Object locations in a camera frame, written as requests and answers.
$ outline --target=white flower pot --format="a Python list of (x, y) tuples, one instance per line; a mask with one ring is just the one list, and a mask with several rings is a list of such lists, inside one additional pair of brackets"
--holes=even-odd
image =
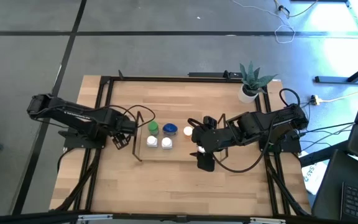
[(240, 87), (239, 92), (238, 92), (238, 94), (237, 94), (237, 96), (239, 97), (239, 100), (240, 100), (241, 102), (243, 102), (243, 103), (251, 103), (251, 102), (253, 102), (258, 94), (255, 94), (254, 96), (248, 96), (248, 95), (246, 95), (246, 94), (242, 91), (242, 87), (243, 87), (243, 86), (244, 86), (244, 85), (242, 85), (242, 86)]

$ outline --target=green bottle cap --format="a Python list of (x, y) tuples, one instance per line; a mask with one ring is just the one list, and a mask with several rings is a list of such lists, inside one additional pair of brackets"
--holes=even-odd
[(158, 129), (158, 124), (155, 121), (152, 121), (149, 123), (149, 131), (155, 131), (156, 129)]

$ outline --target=concrete floor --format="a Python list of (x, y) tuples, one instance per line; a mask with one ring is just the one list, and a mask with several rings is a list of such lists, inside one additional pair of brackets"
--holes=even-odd
[[(310, 5), (280, 2), (292, 13)], [(241, 3), (275, 9), (272, 0)], [(0, 0), (0, 30), (71, 30), (79, 5), (80, 0)], [(358, 32), (358, 24), (344, 3), (318, 3), (290, 22), (296, 31)], [(86, 4), (79, 30), (274, 31), (279, 25), (277, 18), (241, 8), (230, 0), (92, 0)], [(25, 109), (32, 95), (52, 88), (67, 41), (64, 36), (0, 37), (0, 143), (5, 145), (0, 151), (0, 215), (11, 210), (39, 126), (27, 117)], [(274, 37), (253, 36), (105, 36), (75, 39), (59, 96), (75, 101), (83, 75), (117, 75), (120, 69), (126, 76), (185, 77), (188, 72), (238, 71), (240, 62), (250, 60), (262, 67), (261, 75), (280, 74), (277, 78), (284, 87), (297, 91), (302, 101), (310, 95), (328, 100), (358, 91), (358, 86), (313, 82), (317, 75), (347, 77), (358, 71), (358, 37), (354, 36), (296, 37), (290, 44), (278, 44)], [(290, 94), (286, 97), (294, 100)], [(354, 105), (358, 105), (358, 95), (312, 106), (310, 129), (353, 121), (357, 113)], [(48, 128), (25, 213), (48, 210), (63, 145), (57, 131)], [(330, 137), (326, 142), (335, 144), (348, 134)], [(308, 134), (304, 140), (323, 136)], [(317, 145), (307, 151), (321, 148), (324, 146)]]

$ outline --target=wooden tabletop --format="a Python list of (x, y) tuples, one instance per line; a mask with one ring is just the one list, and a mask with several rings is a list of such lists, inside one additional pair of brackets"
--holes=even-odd
[[(100, 76), (84, 76), (77, 103), (93, 107), (99, 81)], [(155, 112), (160, 132), (161, 125), (165, 123), (177, 124), (180, 132), (188, 118), (202, 121), (203, 116), (208, 115), (219, 119), (225, 113), (229, 119), (245, 111), (255, 111), (254, 102), (245, 104), (237, 99), (239, 88), (238, 83), (116, 81), (111, 104), (125, 108), (147, 106)], [(284, 107), (278, 96), (281, 89), (280, 81), (268, 84), (272, 110)], [(265, 111), (262, 95), (260, 99), (262, 111)], [(152, 117), (147, 110), (139, 111), (145, 121)], [(146, 135), (148, 130), (141, 131)], [(187, 157), (190, 151), (196, 151), (195, 144), (177, 137), (170, 154), (161, 156), (153, 149), (141, 148), (142, 162), (132, 155), (132, 147), (118, 151), (108, 139), (101, 153), (91, 210), (109, 213), (272, 215), (263, 160), (243, 174), (228, 172), (218, 165), (214, 172), (205, 172), (197, 168), (193, 157)], [(245, 147), (231, 147), (229, 157), (223, 164), (232, 169), (244, 169), (259, 155), (256, 142)], [(83, 156), (84, 149), (75, 149), (62, 159), (50, 208), (59, 206), (78, 182)], [(281, 160), (287, 188), (302, 208), (310, 212), (298, 159), (283, 153)], [(85, 207), (87, 189), (86, 185), (80, 208)], [(279, 192), (276, 186), (278, 209), (283, 212)]]

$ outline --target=blue bottle cap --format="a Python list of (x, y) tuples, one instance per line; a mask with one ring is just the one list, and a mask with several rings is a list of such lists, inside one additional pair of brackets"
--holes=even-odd
[(166, 135), (176, 135), (176, 133), (178, 131), (178, 127), (176, 127), (174, 124), (168, 123), (168, 124), (164, 125), (164, 127), (162, 128), (162, 131)]

